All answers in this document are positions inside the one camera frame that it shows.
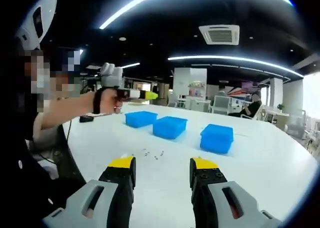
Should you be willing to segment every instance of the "hand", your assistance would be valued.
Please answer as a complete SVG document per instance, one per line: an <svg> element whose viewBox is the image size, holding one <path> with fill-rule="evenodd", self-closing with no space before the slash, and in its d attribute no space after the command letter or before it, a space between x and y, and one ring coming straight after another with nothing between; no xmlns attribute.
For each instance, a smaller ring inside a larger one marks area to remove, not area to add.
<svg viewBox="0 0 320 228"><path fill-rule="evenodd" d="M105 89L101 94L100 112L111 115L119 114L122 107L122 101L117 97L115 89Z"/></svg>

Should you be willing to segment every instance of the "wrist strap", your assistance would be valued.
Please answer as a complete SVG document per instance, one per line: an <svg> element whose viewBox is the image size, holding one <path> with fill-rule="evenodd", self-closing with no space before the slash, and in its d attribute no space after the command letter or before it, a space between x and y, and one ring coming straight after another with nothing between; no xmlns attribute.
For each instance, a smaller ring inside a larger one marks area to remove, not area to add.
<svg viewBox="0 0 320 228"><path fill-rule="evenodd" d="M109 87L102 87L95 92L93 98L93 114L100 114L101 95L102 92L104 92L104 90L108 88Z"/></svg>

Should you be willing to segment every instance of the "black ceiling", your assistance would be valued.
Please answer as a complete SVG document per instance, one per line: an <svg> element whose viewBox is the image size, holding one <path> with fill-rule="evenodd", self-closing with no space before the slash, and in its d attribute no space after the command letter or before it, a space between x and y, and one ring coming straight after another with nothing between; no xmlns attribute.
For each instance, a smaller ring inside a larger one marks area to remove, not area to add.
<svg viewBox="0 0 320 228"><path fill-rule="evenodd" d="M315 31L319 31L320 27L315 21L315 17L319 17L317 9L313 8L315 0L308 0L307 3L306 0L290 0L294 6L283 0L145 0L105 29L99 29L105 20L130 1L133 0L57 0L56 14L42 43L83 49L82 70L86 70L88 65L102 65L105 62L117 66L140 63L124 69L124 75L147 80L157 77L171 82L171 70L175 67L208 68L209 84L219 80L261 82L273 76L256 70L292 80L299 79L299 76L247 61L168 61L167 58L232 56L290 68L319 48L319 34ZM221 24L240 26L239 45L206 44L199 26ZM308 67L311 68L298 72L304 75L311 72L310 69L318 68L314 64Z"/></svg>

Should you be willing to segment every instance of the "gray gripper housing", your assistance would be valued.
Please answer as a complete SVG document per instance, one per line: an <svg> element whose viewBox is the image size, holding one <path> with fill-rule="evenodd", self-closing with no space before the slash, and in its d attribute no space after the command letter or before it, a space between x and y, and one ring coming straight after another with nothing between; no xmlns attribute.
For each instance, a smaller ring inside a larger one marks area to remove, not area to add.
<svg viewBox="0 0 320 228"><path fill-rule="evenodd" d="M207 186L215 203L218 228L276 228L281 224L265 210L259 211L256 199L236 182L228 181ZM235 206L240 213L239 218L233 217L224 191L228 191L236 201Z"/></svg>
<svg viewBox="0 0 320 228"><path fill-rule="evenodd" d="M109 208L118 187L117 183L90 180L71 195L66 208L58 208L43 221L49 228L106 228ZM93 217L87 218L86 212L94 195L103 189L94 207Z"/></svg>

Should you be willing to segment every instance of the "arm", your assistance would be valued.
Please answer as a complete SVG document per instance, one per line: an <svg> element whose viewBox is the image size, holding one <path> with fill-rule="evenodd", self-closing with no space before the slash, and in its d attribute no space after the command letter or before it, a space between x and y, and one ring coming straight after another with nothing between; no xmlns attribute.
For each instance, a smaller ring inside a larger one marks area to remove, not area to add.
<svg viewBox="0 0 320 228"><path fill-rule="evenodd" d="M52 100L48 111L43 114L41 129L49 129L93 112L94 96L95 92L88 92L80 97Z"/></svg>
<svg viewBox="0 0 320 228"><path fill-rule="evenodd" d="M246 113L248 116L251 115L251 111L248 109L248 106L247 106L247 105L244 106L244 111L245 111L245 113Z"/></svg>
<svg viewBox="0 0 320 228"><path fill-rule="evenodd" d="M77 98L53 100L49 110L43 114L41 129L61 125L75 117L83 116L94 110L95 92L88 92ZM120 113L122 102L115 89L105 89L101 94L100 112L103 114Z"/></svg>

